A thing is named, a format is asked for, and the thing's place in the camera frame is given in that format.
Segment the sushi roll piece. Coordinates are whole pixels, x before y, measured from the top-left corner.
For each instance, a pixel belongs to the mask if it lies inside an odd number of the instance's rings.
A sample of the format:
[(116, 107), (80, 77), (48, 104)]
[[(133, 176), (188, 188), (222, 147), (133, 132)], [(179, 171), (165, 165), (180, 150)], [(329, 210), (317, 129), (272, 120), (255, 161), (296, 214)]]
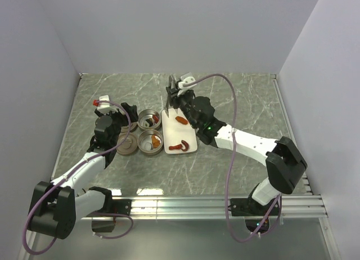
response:
[(146, 128), (150, 128), (150, 124), (148, 123), (147, 119), (143, 122), (143, 126)]

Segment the metal tongs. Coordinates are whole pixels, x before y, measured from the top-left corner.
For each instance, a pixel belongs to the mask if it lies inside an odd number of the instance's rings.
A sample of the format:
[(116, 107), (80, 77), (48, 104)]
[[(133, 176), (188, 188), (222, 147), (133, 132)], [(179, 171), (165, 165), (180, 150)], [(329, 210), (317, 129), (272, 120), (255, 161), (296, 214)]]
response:
[(167, 92), (167, 99), (165, 104), (165, 113), (167, 116), (169, 116), (169, 107), (172, 103), (173, 96), (176, 96), (179, 89), (177, 86), (176, 78), (173, 75), (170, 75), (168, 78), (168, 85), (165, 88)]

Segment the orange triangular food piece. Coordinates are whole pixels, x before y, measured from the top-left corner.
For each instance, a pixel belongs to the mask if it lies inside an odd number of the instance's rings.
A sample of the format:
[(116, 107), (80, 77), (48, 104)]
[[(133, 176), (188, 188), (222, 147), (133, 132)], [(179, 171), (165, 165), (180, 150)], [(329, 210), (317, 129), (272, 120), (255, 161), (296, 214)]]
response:
[(153, 120), (155, 123), (158, 123), (159, 122), (159, 118), (156, 116), (156, 115), (153, 115), (152, 116)]

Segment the white round food piece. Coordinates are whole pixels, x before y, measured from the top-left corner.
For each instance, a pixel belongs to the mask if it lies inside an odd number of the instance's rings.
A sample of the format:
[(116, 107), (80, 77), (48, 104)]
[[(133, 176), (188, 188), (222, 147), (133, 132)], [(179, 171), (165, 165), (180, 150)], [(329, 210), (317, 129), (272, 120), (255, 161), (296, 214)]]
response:
[(144, 144), (144, 149), (146, 149), (146, 150), (151, 150), (151, 149), (152, 149), (152, 144), (149, 143), (149, 142), (146, 142), (146, 143)]

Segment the orange fried food piece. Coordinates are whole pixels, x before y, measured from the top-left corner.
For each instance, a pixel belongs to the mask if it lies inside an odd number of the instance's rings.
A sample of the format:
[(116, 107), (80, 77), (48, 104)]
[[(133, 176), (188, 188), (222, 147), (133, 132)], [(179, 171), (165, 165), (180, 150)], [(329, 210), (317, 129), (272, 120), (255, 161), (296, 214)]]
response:
[(151, 135), (151, 142), (154, 149), (158, 148), (161, 144), (161, 141), (157, 138), (156, 135)]

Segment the red sausage piece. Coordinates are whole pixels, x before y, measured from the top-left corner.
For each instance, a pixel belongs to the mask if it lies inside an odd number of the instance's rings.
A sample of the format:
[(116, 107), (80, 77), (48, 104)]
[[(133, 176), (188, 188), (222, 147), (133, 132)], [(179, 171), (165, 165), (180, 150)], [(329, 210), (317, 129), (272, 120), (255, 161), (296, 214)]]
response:
[(170, 151), (172, 151), (172, 150), (182, 150), (182, 144), (174, 145), (174, 146), (169, 146), (168, 149), (169, 149)]

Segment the red curved sausage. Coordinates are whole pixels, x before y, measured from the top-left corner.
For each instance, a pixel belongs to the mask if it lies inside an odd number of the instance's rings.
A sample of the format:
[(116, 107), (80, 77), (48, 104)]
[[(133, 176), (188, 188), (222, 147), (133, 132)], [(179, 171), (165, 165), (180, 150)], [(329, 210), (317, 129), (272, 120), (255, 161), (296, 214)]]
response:
[(183, 151), (183, 152), (186, 152), (186, 151), (188, 151), (189, 150), (189, 144), (185, 141), (185, 140), (182, 140), (181, 141), (181, 144), (182, 144), (182, 148), (181, 148), (181, 150)]

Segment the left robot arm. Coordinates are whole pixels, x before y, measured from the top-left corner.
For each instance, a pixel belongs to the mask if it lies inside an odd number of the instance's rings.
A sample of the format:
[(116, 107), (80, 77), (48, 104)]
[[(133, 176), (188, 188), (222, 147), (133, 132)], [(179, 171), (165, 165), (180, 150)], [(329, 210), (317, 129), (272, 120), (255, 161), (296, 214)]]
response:
[(33, 191), (26, 229), (65, 239), (75, 223), (83, 217), (98, 213), (114, 213), (112, 192), (101, 187), (81, 190), (113, 161), (123, 127), (138, 121), (137, 107), (123, 102), (110, 104), (105, 111), (95, 110), (98, 116), (90, 146), (82, 159), (59, 178), (39, 182)]

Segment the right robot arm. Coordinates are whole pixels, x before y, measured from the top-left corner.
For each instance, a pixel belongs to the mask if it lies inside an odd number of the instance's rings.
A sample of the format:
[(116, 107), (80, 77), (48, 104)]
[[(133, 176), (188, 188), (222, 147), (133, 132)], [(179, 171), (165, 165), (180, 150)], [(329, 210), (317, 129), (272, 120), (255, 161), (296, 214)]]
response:
[(292, 139), (275, 140), (235, 129), (214, 116), (208, 97), (195, 96), (192, 90), (167, 86), (166, 92), (166, 104), (183, 112), (202, 143), (235, 151), (266, 167), (267, 178), (254, 187), (243, 205), (237, 205), (241, 215), (262, 216), (279, 194), (293, 193), (308, 164)]

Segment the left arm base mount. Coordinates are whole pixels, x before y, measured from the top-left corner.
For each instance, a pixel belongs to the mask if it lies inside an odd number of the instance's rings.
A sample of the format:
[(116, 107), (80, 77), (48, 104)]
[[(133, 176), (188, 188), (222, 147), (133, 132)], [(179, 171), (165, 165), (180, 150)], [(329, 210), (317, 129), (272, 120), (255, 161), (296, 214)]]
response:
[[(104, 226), (94, 227), (92, 223), (93, 234), (101, 239), (114, 240), (129, 234), (134, 226), (134, 220), (130, 216), (130, 209), (132, 207), (132, 201), (130, 199), (114, 199), (112, 192), (109, 189), (93, 186), (88, 192), (98, 192), (103, 196), (103, 201), (98, 209), (95, 209), (90, 213), (92, 217), (111, 217), (113, 228), (111, 230), (105, 230)], [(129, 228), (120, 235), (117, 236), (104, 236), (102, 233), (112, 232), (116, 225), (117, 218), (127, 218), (130, 221)]]

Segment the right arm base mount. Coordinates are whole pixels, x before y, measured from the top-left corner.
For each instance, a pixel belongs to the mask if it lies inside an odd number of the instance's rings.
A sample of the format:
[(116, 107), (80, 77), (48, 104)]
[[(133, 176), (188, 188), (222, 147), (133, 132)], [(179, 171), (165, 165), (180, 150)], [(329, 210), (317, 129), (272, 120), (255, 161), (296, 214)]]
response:
[(228, 211), (233, 217), (260, 217), (260, 219), (246, 219), (245, 226), (250, 232), (259, 226), (264, 215), (269, 211), (264, 223), (261, 225), (257, 234), (266, 234), (271, 232), (274, 227), (279, 223), (282, 212), (282, 197), (274, 198), (265, 206), (254, 201), (251, 197), (247, 199), (232, 198)]

